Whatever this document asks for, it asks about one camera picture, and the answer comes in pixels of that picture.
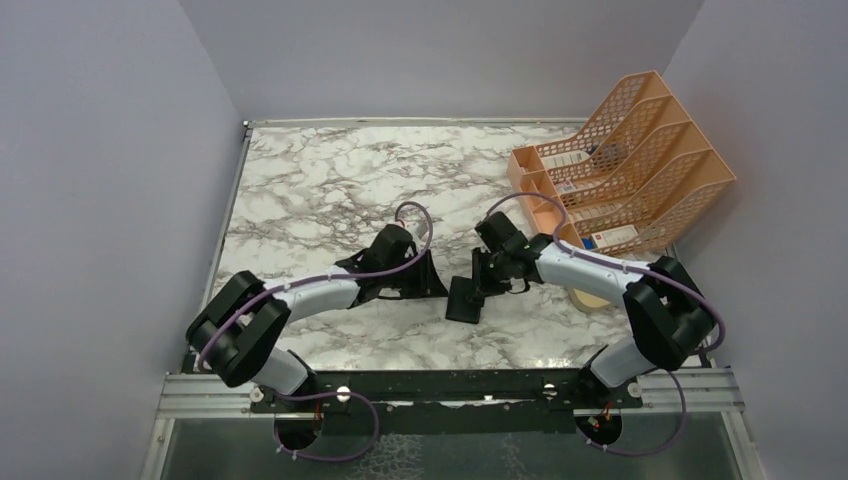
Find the black leather card holder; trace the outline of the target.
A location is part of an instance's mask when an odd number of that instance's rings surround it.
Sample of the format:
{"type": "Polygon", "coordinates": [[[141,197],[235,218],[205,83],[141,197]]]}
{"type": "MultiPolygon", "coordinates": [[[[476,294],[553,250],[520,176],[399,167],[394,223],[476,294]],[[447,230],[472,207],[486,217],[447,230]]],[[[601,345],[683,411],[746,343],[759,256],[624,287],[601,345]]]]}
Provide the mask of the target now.
{"type": "Polygon", "coordinates": [[[473,278],[452,277],[445,311],[447,320],[476,325],[484,304],[485,296],[473,278]]]}

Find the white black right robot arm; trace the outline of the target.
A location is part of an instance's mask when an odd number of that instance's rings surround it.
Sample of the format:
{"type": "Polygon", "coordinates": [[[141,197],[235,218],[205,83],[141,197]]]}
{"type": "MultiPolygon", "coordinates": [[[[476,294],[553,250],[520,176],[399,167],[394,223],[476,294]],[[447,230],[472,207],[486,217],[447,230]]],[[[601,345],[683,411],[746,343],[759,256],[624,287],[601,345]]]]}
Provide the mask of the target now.
{"type": "Polygon", "coordinates": [[[577,393],[589,406],[604,405],[634,377],[677,370],[717,325],[671,257],[627,264],[549,234],[527,238],[502,212],[479,222],[475,232],[483,245],[472,251],[471,277],[451,281],[447,318],[478,323],[486,298],[510,292],[515,280],[573,287],[625,310],[630,337],[603,348],[580,369],[577,393]]]}

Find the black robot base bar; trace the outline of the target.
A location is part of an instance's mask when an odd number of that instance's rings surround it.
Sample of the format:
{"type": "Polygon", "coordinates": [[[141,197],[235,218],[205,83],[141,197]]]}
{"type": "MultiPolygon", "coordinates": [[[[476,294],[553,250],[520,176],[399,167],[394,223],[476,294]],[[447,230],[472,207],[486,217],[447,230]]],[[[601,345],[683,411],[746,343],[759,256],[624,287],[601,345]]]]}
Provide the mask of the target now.
{"type": "Polygon", "coordinates": [[[321,434],[572,434],[576,417],[638,409],[626,386],[601,395],[579,386],[579,369],[320,371],[307,394],[285,400],[258,385],[250,410],[289,430],[321,434]]]}

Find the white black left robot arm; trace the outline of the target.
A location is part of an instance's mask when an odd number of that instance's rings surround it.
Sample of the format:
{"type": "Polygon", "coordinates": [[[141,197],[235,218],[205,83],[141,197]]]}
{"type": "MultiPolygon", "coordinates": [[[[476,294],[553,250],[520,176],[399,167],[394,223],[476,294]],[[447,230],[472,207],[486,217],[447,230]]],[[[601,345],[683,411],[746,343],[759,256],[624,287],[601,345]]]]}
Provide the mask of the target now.
{"type": "Polygon", "coordinates": [[[322,275],[269,287],[249,270],[233,275],[189,325],[185,338],[225,385],[247,382],[275,391],[298,411],[313,401],[312,369],[276,343],[290,323],[348,310],[397,291],[398,299],[443,298],[430,251],[406,228],[385,226],[367,248],[337,261],[322,275]]]}

